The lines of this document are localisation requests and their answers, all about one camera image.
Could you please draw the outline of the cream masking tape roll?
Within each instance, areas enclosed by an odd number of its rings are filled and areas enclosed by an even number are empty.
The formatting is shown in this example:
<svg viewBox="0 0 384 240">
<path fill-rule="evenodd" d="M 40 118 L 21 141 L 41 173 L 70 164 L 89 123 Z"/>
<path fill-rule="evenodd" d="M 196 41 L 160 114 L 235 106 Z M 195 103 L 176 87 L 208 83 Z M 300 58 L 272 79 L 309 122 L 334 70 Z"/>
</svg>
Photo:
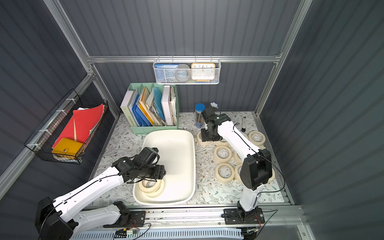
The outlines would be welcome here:
<svg viewBox="0 0 384 240">
<path fill-rule="evenodd" d="M 251 131 L 248 134 L 248 138 L 249 141 L 256 146 L 263 146 L 266 141 L 265 135 L 259 131 Z"/>
<path fill-rule="evenodd" d="M 231 149 L 227 146 L 217 146 L 214 149 L 214 159 L 217 163 L 228 163 L 233 156 Z"/>
<path fill-rule="evenodd" d="M 236 162 L 238 164 L 242 164 L 243 163 L 242 158 L 239 156 L 239 154 L 237 152 L 234 153 L 234 158 L 235 158 L 235 160 L 236 160 Z"/>
<path fill-rule="evenodd" d="M 164 188 L 159 188 L 156 192 L 153 192 L 153 193 L 146 193 L 146 195 L 150 198 L 155 198 L 159 195 L 161 195 L 164 191 Z"/>
<path fill-rule="evenodd" d="M 235 170 L 228 163 L 220 163 L 216 166 L 215 176 L 220 183 L 227 184 L 235 177 Z"/>
<path fill-rule="evenodd" d="M 203 140 L 202 140 L 202 134 L 201 134 L 201 131 L 199 131 L 199 132 L 197 133 L 197 141 L 198 141 L 198 144 L 199 144 L 200 146 L 204 146 L 204 147 L 213 144 L 212 141 L 203 141 Z"/>
<path fill-rule="evenodd" d="M 143 180 L 140 183 L 138 183 L 138 186 L 142 192 L 146 194 L 152 194 L 158 191 L 163 184 L 164 184 L 163 180 L 157 180 L 157 181 Z"/>
<path fill-rule="evenodd" d="M 221 140 L 221 141 L 217 141 L 215 143 L 215 145 L 216 146 L 226 146 L 226 147 L 228 147 L 230 144 L 227 141 Z"/>
<path fill-rule="evenodd" d="M 241 172 L 241 169 L 242 169 L 242 165 L 243 164 L 238 164 L 236 167 L 235 167 L 235 179 L 236 181 L 238 181 L 240 184 L 243 185 L 243 182 L 241 180 L 241 176 L 240 176 L 240 172 Z"/>
</svg>

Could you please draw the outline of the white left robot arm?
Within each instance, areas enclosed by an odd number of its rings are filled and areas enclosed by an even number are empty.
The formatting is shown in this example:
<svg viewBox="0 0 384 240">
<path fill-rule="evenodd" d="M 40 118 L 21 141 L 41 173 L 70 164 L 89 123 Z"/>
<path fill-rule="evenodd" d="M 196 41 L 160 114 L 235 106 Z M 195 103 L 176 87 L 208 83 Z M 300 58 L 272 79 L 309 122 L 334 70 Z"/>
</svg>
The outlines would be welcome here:
<svg viewBox="0 0 384 240">
<path fill-rule="evenodd" d="M 84 208 L 122 184 L 162 180 L 166 170 L 158 163 L 159 159 L 157 148 L 145 147 L 133 157 L 122 157 L 113 162 L 100 175 L 77 189 L 54 200 L 49 197 L 40 200 L 35 218 L 38 239 L 68 240 L 77 233 L 100 226 L 118 228 L 133 225 L 135 220 L 121 201 L 90 211 Z"/>
</svg>

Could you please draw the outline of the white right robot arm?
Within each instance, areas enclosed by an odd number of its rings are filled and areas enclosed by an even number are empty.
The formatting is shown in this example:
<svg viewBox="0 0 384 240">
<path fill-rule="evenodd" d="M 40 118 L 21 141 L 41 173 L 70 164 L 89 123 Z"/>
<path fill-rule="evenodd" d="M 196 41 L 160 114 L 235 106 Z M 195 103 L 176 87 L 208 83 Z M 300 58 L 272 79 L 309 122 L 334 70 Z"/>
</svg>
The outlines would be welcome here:
<svg viewBox="0 0 384 240">
<path fill-rule="evenodd" d="M 262 210 L 258 207 L 258 199 L 265 188 L 265 184 L 273 176 L 271 153 L 267 149 L 260 149 L 248 140 L 226 114 L 217 115 L 213 107 L 207 107 L 202 113 L 206 127 L 201 129 L 204 142 L 225 140 L 235 150 L 242 160 L 240 179 L 245 186 L 242 197 L 237 203 L 236 213 L 225 213 L 227 220 L 245 223 L 257 216 Z"/>
</svg>

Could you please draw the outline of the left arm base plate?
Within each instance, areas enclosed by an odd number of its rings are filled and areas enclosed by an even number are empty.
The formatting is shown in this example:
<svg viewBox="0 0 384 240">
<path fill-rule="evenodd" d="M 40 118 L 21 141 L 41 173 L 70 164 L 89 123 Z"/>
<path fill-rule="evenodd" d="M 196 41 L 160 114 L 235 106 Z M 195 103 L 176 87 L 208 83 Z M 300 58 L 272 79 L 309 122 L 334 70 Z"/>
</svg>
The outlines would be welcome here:
<svg viewBox="0 0 384 240">
<path fill-rule="evenodd" d="M 122 213 L 116 223 L 103 225 L 103 228 L 131 228 L 143 227 L 146 218 L 146 211 L 133 211 Z"/>
</svg>

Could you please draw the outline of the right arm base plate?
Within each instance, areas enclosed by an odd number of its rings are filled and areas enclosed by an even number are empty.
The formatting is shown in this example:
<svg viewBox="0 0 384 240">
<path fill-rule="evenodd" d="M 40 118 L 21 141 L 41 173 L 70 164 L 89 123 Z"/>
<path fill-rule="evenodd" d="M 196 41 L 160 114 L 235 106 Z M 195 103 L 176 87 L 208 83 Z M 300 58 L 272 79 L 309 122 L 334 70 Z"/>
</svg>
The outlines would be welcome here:
<svg viewBox="0 0 384 240">
<path fill-rule="evenodd" d="M 265 223 L 264 213 L 260 208 L 256 208 L 249 212 L 244 212 L 241 209 L 228 208 L 224 209 L 221 217 L 225 219 L 226 225 L 237 224 L 257 224 Z"/>
</svg>

